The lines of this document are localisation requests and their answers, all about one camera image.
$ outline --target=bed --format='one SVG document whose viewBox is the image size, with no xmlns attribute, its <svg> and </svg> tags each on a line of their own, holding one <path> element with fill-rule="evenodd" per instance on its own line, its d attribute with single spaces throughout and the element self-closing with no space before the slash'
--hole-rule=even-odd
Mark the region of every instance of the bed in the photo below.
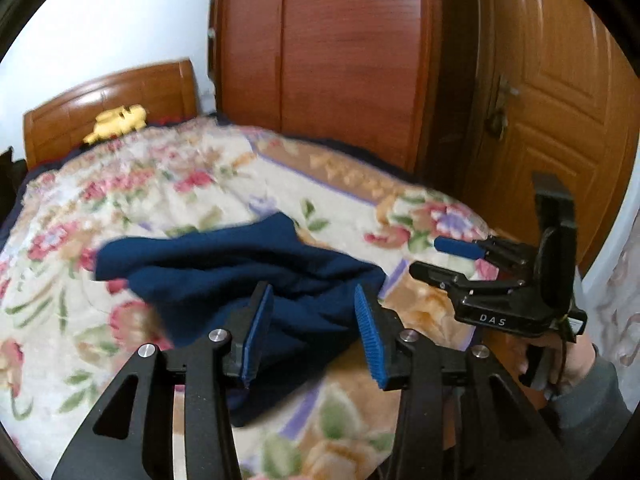
<svg viewBox="0 0 640 480">
<path fill-rule="evenodd" d="M 92 119 L 141 104 L 148 121 L 196 115 L 188 60 L 94 80 L 25 115 L 30 168 L 67 155 Z M 466 206 L 317 143 L 197 117 L 149 126 L 41 171 L 0 253 L 0 421 L 50 478 L 90 408 L 145 342 L 170 348 L 153 308 L 120 280 L 95 282 L 95 252 L 126 235 L 177 237 L 254 222 L 278 210 L 308 244 L 386 273 L 380 297 L 407 327 L 466 348 L 443 291 L 407 273 L 415 259 L 495 279 L 497 269 L 437 253 L 438 234 L 485 237 Z M 245 478 L 365 479 L 388 456 L 399 395 L 370 378 L 354 344 L 253 424 L 234 430 Z M 174 400 L 174 473 L 185 479 L 184 396 Z"/>
</svg>

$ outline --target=person's arm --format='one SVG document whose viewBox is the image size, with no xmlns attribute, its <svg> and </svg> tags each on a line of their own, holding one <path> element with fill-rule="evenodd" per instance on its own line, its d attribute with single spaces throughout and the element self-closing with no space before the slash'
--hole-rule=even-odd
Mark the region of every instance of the person's arm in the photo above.
<svg viewBox="0 0 640 480">
<path fill-rule="evenodd" d="M 556 350 L 556 362 L 549 374 L 555 384 L 561 364 L 558 336 L 521 340 L 520 368 L 527 369 L 526 346 L 536 344 Z M 551 396 L 540 413 L 566 451 L 575 479 L 587 479 L 615 444 L 631 413 L 618 388 L 614 365 L 596 352 L 588 335 L 575 344 L 567 343 L 566 365 L 558 384 L 558 396 Z"/>
</svg>

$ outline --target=wooden wardrobe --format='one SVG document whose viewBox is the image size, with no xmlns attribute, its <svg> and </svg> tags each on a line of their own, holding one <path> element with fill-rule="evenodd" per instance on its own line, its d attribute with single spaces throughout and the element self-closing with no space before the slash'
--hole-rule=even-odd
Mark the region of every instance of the wooden wardrobe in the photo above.
<svg viewBox="0 0 640 480">
<path fill-rule="evenodd" d="M 454 170 L 477 0 L 212 1 L 210 76 L 233 122 L 344 140 L 435 186 Z M 433 136 L 438 121 L 449 127 Z"/>
</svg>

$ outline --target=wardrobe door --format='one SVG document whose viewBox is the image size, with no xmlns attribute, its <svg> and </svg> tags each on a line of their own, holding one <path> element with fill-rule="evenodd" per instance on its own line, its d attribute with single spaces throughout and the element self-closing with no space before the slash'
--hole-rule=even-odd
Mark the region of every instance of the wardrobe door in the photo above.
<svg viewBox="0 0 640 480">
<path fill-rule="evenodd" d="M 279 131 L 282 0 L 217 0 L 215 12 L 218 109 Z"/>
<path fill-rule="evenodd" d="M 332 137 L 412 170 L 429 0 L 283 0 L 282 131 Z"/>
</svg>

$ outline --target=human hand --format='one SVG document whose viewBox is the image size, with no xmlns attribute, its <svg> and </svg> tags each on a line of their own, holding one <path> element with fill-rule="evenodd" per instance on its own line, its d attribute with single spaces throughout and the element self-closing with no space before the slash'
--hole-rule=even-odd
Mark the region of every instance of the human hand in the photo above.
<svg viewBox="0 0 640 480">
<path fill-rule="evenodd" d="M 527 360 L 527 347 L 529 345 L 542 346 L 552 348 L 555 351 L 554 364 L 549 372 L 549 382 L 556 384 L 558 382 L 558 374 L 562 365 L 562 341 L 556 333 L 548 333 L 541 337 L 513 338 L 511 346 L 516 354 L 518 371 L 525 373 L 529 367 Z M 568 393 L 575 388 L 589 373 L 596 359 L 596 352 L 591 343 L 591 338 L 586 333 L 579 335 L 575 343 L 566 344 L 566 363 L 562 373 L 561 384 L 558 384 L 558 390 L 561 394 Z"/>
</svg>

